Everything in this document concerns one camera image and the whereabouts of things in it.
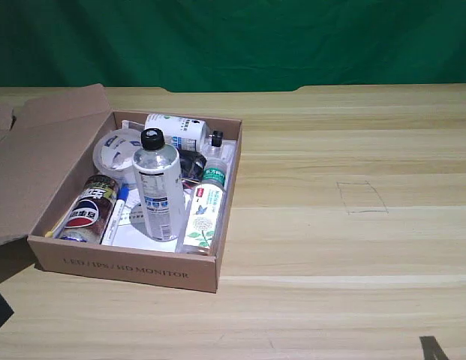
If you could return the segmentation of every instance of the wooden table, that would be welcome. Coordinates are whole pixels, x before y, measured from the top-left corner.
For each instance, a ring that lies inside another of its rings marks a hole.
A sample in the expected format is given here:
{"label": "wooden table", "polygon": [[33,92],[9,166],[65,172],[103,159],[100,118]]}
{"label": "wooden table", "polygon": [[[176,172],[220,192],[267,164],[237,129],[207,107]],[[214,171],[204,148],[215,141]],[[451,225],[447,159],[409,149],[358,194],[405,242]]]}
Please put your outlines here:
{"label": "wooden table", "polygon": [[245,120],[218,294],[45,273],[6,245],[0,359],[446,359],[437,341],[466,360],[466,85],[107,92]]}

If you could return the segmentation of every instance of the white plastic container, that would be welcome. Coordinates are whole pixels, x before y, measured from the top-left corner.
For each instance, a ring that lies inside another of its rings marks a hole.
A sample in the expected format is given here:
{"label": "white plastic container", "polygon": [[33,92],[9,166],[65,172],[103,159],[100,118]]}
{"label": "white plastic container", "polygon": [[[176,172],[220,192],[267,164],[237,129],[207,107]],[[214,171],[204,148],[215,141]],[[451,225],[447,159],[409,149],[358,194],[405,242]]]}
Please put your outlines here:
{"label": "white plastic container", "polygon": [[136,183],[133,155],[141,148],[141,133],[133,129],[120,129],[103,136],[95,146],[92,160],[98,170],[128,187]]}
{"label": "white plastic container", "polygon": [[166,144],[190,152],[201,152],[210,132],[203,120],[157,113],[148,115],[144,128],[160,128]]}
{"label": "white plastic container", "polygon": [[133,156],[146,231],[159,242],[179,237],[185,223],[185,196],[178,150],[164,143],[162,131],[141,133],[142,148]]}

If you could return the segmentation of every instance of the black cap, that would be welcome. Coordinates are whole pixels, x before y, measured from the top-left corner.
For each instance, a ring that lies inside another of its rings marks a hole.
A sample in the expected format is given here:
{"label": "black cap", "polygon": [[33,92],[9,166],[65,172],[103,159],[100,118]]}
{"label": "black cap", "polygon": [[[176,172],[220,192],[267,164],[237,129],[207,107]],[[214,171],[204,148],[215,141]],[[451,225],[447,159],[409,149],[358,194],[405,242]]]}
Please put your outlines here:
{"label": "black cap", "polygon": [[211,137],[211,146],[215,148],[220,148],[223,144],[223,132],[219,130],[214,130]]}
{"label": "black cap", "polygon": [[141,145],[147,151],[154,151],[164,146],[163,132],[157,128],[145,129],[141,133]]}

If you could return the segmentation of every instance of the green backdrop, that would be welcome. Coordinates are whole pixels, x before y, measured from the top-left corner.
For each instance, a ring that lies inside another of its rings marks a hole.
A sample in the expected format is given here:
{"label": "green backdrop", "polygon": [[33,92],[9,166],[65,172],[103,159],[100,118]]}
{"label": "green backdrop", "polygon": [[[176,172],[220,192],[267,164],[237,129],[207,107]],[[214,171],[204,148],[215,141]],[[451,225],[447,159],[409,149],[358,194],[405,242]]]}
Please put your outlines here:
{"label": "green backdrop", "polygon": [[466,83],[466,0],[0,0],[0,86]]}

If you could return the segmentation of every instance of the box lid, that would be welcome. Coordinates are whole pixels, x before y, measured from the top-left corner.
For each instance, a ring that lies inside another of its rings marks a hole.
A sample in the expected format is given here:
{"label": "box lid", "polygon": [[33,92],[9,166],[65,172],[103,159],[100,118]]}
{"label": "box lid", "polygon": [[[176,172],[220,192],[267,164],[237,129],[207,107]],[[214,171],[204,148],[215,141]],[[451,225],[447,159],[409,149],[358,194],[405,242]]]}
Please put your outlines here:
{"label": "box lid", "polygon": [[34,231],[109,114],[100,84],[25,103],[0,141],[0,245]]}

